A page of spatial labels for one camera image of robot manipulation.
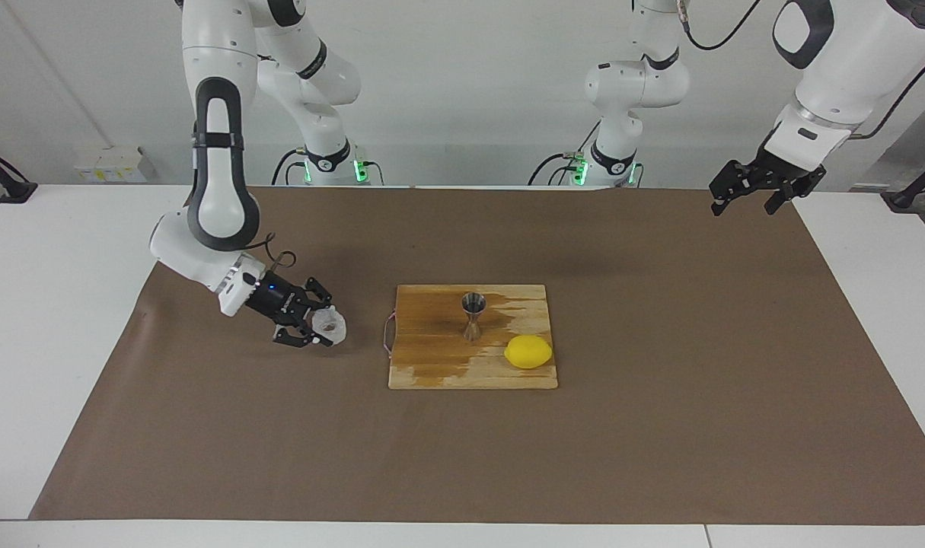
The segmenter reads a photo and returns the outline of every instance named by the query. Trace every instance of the white table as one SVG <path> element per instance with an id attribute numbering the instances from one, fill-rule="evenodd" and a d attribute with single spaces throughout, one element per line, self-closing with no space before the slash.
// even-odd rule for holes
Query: white table
<path id="1" fill-rule="evenodd" d="M 0 207 L 0 546 L 925 548 L 925 527 L 22 521 L 155 264 L 152 226 L 186 194 L 46 185 Z M 925 226 L 872 195 L 816 194 L 797 208 L 925 432 Z"/>

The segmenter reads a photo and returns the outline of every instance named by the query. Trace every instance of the yellow lemon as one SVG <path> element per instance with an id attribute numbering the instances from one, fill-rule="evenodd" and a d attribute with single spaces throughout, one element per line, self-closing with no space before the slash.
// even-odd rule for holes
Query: yellow lemon
<path id="1" fill-rule="evenodd" d="M 550 361 L 553 357 L 553 350 L 550 349 L 547 341 L 540 339 L 539 336 L 522 334 L 513 337 L 513 340 L 507 344 L 503 356 L 506 356 L 515 367 L 522 370 L 533 370 Z"/>

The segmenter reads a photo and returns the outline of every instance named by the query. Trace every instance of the cutting board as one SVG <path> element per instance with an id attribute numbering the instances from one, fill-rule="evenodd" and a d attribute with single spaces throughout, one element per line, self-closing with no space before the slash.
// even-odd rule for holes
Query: cutting board
<path id="1" fill-rule="evenodd" d="M 462 295 L 486 296 L 483 336 L 462 332 Z M 388 387 L 392 389 L 520 390 L 557 388 L 553 358 L 521 370 L 503 356 L 514 336 L 541 336 L 553 347 L 544 285 L 399 285 Z"/>

